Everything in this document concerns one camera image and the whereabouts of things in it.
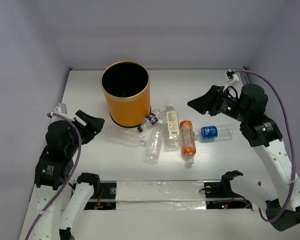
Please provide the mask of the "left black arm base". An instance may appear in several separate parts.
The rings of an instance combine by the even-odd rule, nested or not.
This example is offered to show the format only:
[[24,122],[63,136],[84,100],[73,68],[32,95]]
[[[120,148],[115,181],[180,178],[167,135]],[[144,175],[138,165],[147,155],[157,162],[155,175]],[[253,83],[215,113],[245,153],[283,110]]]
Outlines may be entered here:
[[84,210],[115,210],[116,187],[116,181],[102,181],[99,192],[89,199]]

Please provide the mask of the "orange label plastic bottle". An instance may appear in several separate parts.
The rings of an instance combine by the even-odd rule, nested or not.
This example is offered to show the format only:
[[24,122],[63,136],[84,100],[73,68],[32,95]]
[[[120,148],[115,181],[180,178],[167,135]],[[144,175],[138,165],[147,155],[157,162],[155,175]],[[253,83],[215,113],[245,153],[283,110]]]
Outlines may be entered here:
[[186,167],[191,168],[194,164],[194,156],[197,149],[194,140],[194,132],[192,122],[184,120],[180,122],[180,136],[181,136],[181,155],[185,161]]

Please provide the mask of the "clear crushed plastic bottle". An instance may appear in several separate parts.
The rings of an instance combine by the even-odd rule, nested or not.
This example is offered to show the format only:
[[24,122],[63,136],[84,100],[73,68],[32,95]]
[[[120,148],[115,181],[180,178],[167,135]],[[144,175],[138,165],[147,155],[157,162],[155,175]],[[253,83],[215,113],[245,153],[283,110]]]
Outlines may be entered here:
[[107,140],[127,147],[145,147],[149,139],[139,131],[122,128],[116,125],[107,126],[104,130]]

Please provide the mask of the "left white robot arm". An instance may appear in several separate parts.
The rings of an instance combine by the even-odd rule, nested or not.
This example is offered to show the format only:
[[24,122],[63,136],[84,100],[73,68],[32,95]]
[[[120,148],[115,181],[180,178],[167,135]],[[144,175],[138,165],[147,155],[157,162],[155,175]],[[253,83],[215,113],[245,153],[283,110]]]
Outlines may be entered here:
[[47,114],[51,123],[34,175],[36,218],[25,236],[27,240],[73,240],[74,228],[87,202],[100,193],[99,175],[84,172],[77,178],[68,204],[62,208],[62,192],[77,168],[82,146],[92,141],[105,123],[104,119],[81,110],[75,115],[69,118],[59,106]]

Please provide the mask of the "clear bottle cream label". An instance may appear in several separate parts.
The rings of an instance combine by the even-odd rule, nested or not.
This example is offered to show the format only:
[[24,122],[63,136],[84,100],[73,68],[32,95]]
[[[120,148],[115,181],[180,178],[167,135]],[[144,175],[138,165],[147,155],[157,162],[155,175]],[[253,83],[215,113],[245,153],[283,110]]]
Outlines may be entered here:
[[179,116],[172,105],[165,109],[165,151],[173,152],[180,146]]

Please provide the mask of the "clear ribbed plastic bottle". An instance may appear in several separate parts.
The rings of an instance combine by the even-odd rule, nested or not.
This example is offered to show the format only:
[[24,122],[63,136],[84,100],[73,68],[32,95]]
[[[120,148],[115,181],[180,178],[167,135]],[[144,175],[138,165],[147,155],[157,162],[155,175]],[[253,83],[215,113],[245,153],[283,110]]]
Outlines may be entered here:
[[149,139],[148,150],[146,153],[146,161],[148,163],[156,163],[160,156],[160,151],[164,139],[164,122],[158,120],[156,125],[153,127],[151,136]]

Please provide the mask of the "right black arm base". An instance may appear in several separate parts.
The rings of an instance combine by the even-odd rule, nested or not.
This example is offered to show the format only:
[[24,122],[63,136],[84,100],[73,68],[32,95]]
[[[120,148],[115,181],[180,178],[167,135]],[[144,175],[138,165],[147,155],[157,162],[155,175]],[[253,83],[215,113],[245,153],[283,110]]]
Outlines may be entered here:
[[205,196],[206,209],[228,210],[228,209],[252,209],[252,203],[243,196],[226,190],[220,181],[204,182],[199,193]]

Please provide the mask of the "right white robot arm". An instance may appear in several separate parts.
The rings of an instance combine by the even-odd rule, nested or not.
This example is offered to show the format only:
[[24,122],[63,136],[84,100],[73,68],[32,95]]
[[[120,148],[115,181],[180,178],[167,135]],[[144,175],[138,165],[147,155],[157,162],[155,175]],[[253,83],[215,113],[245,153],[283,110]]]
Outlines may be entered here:
[[244,85],[238,97],[231,96],[224,86],[213,85],[187,105],[202,115],[222,113],[240,122],[240,132],[261,159],[275,191],[265,190],[238,170],[222,175],[216,190],[226,196],[246,198],[265,213],[263,220],[283,232],[300,224],[300,180],[295,162],[286,153],[281,131],[265,115],[267,102],[264,89],[255,84]]

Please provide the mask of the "small Pepsi label bottle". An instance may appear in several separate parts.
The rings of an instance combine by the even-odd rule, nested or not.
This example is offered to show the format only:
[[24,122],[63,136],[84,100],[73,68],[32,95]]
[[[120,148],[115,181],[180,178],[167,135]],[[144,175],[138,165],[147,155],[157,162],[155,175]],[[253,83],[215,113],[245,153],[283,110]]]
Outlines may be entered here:
[[147,132],[150,130],[158,120],[162,118],[162,112],[159,109],[154,109],[150,112],[150,115],[145,118],[144,122],[137,128],[141,132]]

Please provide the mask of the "blue label plastic bottle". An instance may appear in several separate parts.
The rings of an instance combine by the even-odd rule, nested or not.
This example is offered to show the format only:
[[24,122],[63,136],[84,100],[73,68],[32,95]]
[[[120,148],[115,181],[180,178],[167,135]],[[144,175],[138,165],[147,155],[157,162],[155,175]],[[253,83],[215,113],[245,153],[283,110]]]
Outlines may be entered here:
[[204,126],[194,131],[194,139],[202,143],[232,140],[236,130],[232,124]]

